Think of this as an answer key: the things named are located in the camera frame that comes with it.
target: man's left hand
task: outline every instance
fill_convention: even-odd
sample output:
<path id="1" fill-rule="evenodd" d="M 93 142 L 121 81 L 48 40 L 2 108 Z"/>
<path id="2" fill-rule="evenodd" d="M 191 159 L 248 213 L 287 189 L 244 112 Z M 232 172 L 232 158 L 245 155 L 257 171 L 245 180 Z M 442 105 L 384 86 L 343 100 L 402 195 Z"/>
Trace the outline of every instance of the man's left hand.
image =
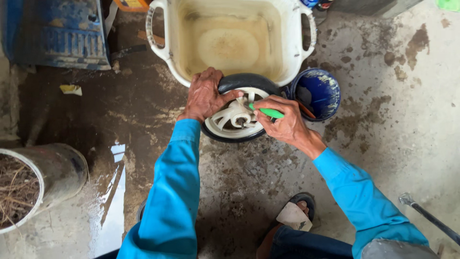
<path id="1" fill-rule="evenodd" d="M 222 71 L 209 67 L 206 71 L 194 74 L 189 89 L 189 97 L 184 112 L 177 120 L 195 119 L 200 123 L 222 108 L 227 102 L 242 97 L 240 90 L 219 94 L 218 86 L 224 75 Z"/>

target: hand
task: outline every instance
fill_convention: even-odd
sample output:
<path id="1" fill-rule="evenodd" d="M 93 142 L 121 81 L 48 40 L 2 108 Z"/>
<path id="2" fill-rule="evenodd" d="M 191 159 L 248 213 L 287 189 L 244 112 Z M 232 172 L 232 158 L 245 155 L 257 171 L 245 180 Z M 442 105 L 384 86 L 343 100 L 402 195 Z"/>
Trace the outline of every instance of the hand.
<path id="1" fill-rule="evenodd" d="M 312 160 L 316 159 L 327 148 L 321 140 L 321 135 L 305 125 L 300 115 L 299 104 L 296 101 L 270 95 L 255 102 L 254 108 L 256 108 L 254 114 L 257 116 L 257 120 L 268 135 L 295 146 Z M 284 114 L 284 117 L 273 123 L 259 110 L 260 108 L 279 110 Z"/>
<path id="2" fill-rule="evenodd" d="M 226 94 L 219 94 L 218 86 L 224 75 L 222 71 L 209 67 L 206 71 L 194 74 L 189 89 L 189 97 L 184 112 L 177 120 L 195 119 L 203 123 L 227 102 L 244 95 L 240 90 L 232 90 Z"/>

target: blue paint can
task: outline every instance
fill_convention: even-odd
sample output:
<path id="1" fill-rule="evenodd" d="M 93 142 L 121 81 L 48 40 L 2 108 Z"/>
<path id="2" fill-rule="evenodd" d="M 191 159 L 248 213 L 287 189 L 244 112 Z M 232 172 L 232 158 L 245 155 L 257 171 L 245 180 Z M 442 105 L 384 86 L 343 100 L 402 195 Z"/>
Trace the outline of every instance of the blue paint can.
<path id="1" fill-rule="evenodd" d="M 308 8 L 313 9 L 319 0 L 300 0 L 300 2 L 302 2 L 302 4 L 306 5 Z"/>
<path id="2" fill-rule="evenodd" d="M 340 87 L 331 73 L 319 68 L 302 71 L 292 81 L 291 86 L 285 89 L 287 98 L 295 100 L 296 93 L 300 90 L 298 88 L 306 88 L 311 93 L 310 107 L 316 118 L 310 118 L 301 110 L 300 113 L 306 120 L 323 121 L 337 112 L 340 105 Z"/>

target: foot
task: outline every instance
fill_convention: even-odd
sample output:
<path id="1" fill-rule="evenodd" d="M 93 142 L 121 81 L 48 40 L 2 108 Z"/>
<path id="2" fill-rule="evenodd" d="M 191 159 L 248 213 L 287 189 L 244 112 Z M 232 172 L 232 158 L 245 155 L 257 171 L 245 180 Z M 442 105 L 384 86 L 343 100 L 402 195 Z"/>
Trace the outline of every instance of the foot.
<path id="1" fill-rule="evenodd" d="M 304 200 L 301 200 L 297 202 L 297 206 L 307 215 L 308 217 L 308 211 L 309 209 L 307 208 L 307 202 Z M 270 255 L 270 249 L 271 249 L 271 244 L 273 242 L 273 237 L 275 236 L 275 233 L 278 231 L 278 228 L 283 226 L 282 223 L 279 223 L 276 227 L 272 228 L 270 232 L 265 236 L 264 241 L 262 241 L 262 244 L 260 244 L 260 247 L 257 248 L 257 253 L 256 253 L 256 258 L 257 259 L 268 259 Z"/>

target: sleeve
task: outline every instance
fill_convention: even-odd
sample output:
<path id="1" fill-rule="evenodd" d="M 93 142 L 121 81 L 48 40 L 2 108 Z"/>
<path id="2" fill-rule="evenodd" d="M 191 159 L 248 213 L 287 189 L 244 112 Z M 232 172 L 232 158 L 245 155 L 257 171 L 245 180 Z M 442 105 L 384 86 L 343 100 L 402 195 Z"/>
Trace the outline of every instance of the sleeve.
<path id="1" fill-rule="evenodd" d="M 356 228 L 353 257 L 373 239 L 405 241 L 428 246 L 428 240 L 374 185 L 363 169 L 330 148 L 313 164 L 326 180 L 332 196 Z"/>
<path id="2" fill-rule="evenodd" d="M 199 140 L 197 120 L 176 122 L 165 152 L 155 163 L 142 221 L 129 230 L 117 258 L 196 258 Z"/>

